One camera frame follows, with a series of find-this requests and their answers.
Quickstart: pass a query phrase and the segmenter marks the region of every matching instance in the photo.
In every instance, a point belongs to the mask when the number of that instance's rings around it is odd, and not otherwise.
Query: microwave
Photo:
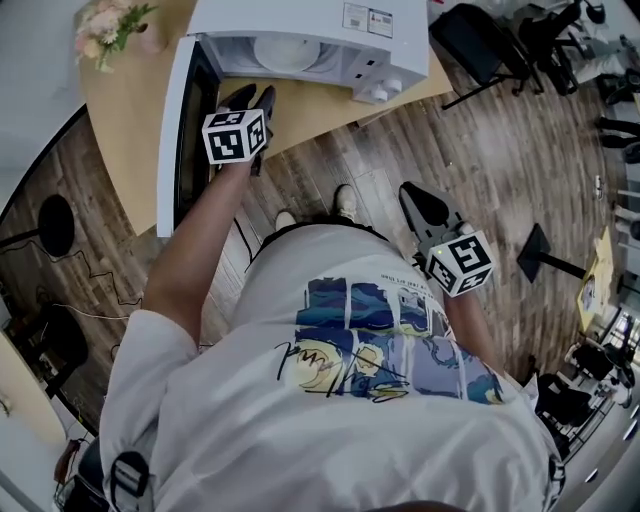
[[[198,0],[165,99],[158,236],[173,233],[209,181],[200,130],[225,76],[326,83],[385,103],[428,68],[425,0]]]

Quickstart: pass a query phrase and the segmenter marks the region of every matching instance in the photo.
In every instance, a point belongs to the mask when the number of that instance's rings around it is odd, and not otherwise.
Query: vase
[[[140,46],[150,55],[156,55],[167,47],[169,41],[160,26],[155,23],[145,23],[138,31],[140,35]]]

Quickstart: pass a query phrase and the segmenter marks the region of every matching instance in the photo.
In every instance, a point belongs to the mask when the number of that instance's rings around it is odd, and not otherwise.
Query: wooden floor
[[[467,82],[457,70],[450,72],[454,84]],[[607,199],[593,199],[596,175],[608,190],[616,188],[615,166],[605,159],[593,128],[604,107],[589,87],[566,98],[530,91],[515,98],[505,84],[443,112],[440,105],[453,97],[413,103],[363,129],[344,127],[273,157],[252,180],[238,220],[255,253],[273,231],[279,210],[288,208],[299,219],[326,213],[335,188],[351,183],[361,222],[410,257],[415,243],[397,202],[398,188],[406,180],[441,187],[484,230],[498,259],[481,295],[507,369],[522,374],[533,353],[543,369],[553,370],[576,336],[579,281],[544,268],[532,285],[516,257],[535,222],[543,226],[555,256],[580,266],[592,257],[593,238],[611,221]],[[74,247],[86,252],[94,272],[113,270],[122,300],[138,299],[162,244],[153,230],[134,237],[86,116],[28,181],[0,226],[0,238],[33,228],[42,201],[55,192],[74,210]],[[234,227],[204,308],[205,342],[215,343],[228,332],[248,262]],[[81,258],[52,265],[28,247],[0,256],[0,279],[29,311],[37,311],[38,285],[93,314],[121,316],[134,309],[118,305],[108,278],[88,279]],[[110,351],[126,321],[77,318],[91,354],[63,391],[97,426]]]

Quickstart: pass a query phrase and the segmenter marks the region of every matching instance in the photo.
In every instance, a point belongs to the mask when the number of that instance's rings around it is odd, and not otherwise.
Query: microwave control knob
[[[391,94],[400,94],[402,92],[402,81],[397,78],[387,78],[382,82],[382,87]]]
[[[385,103],[389,100],[389,93],[378,84],[371,91],[371,97],[376,103]]]

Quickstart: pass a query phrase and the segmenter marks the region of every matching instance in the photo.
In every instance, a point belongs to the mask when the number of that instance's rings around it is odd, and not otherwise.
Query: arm
[[[202,307],[249,183],[251,162],[227,164],[180,223],[149,273],[142,308],[200,338]]]
[[[496,353],[489,326],[475,292],[463,293],[457,297],[449,297],[445,293],[444,310],[458,345],[504,376],[503,365]]]

